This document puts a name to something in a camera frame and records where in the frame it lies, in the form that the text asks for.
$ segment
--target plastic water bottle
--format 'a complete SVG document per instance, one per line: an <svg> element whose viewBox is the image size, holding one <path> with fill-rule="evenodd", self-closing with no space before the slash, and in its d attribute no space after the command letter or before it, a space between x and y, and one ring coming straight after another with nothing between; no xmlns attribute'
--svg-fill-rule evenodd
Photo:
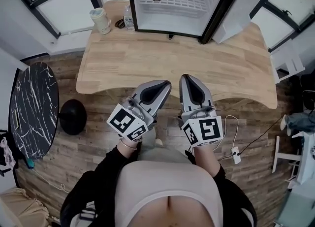
<svg viewBox="0 0 315 227"><path fill-rule="evenodd" d="M126 29L134 29L132 13L131 13L131 8L129 4L125 5L124 23L125 23Z"/></svg>

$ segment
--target person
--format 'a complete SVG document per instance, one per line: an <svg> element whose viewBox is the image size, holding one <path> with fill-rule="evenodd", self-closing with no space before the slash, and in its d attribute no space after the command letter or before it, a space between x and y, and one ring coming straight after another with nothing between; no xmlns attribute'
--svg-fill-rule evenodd
<svg viewBox="0 0 315 227"><path fill-rule="evenodd" d="M155 80L139 85L107 120L122 138L66 197L61 208L63 227L257 225L253 205L226 179L212 151L210 143L221 138L222 125L209 89L184 74L179 90L183 108L179 126L194 155L186 151L187 158L156 139L157 113L171 83Z"/></svg>
<svg viewBox="0 0 315 227"><path fill-rule="evenodd" d="M62 227L255 227L243 191L225 177L210 144L188 158L154 141L120 139L82 175L61 208Z"/></svg>

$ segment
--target mini fridge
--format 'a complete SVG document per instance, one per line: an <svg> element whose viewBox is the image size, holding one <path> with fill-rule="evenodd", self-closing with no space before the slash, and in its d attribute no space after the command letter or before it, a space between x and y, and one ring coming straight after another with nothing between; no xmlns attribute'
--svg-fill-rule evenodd
<svg viewBox="0 0 315 227"><path fill-rule="evenodd" d="M130 0L137 32L158 32L220 43L250 22L260 0Z"/></svg>

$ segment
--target fridge shelf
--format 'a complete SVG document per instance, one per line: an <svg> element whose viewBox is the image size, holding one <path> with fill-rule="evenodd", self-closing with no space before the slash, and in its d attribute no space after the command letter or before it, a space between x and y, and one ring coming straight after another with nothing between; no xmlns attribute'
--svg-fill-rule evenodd
<svg viewBox="0 0 315 227"><path fill-rule="evenodd" d="M206 0L140 0L146 12L181 14L188 17L199 17L208 12Z"/></svg>

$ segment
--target round table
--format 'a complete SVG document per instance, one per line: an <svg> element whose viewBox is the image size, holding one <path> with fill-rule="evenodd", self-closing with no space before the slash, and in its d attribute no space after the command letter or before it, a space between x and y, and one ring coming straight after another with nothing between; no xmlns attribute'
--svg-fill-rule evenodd
<svg viewBox="0 0 315 227"><path fill-rule="evenodd" d="M11 97L10 125L15 144L29 159L40 159L54 140L59 110L57 80L45 63L19 76Z"/></svg>

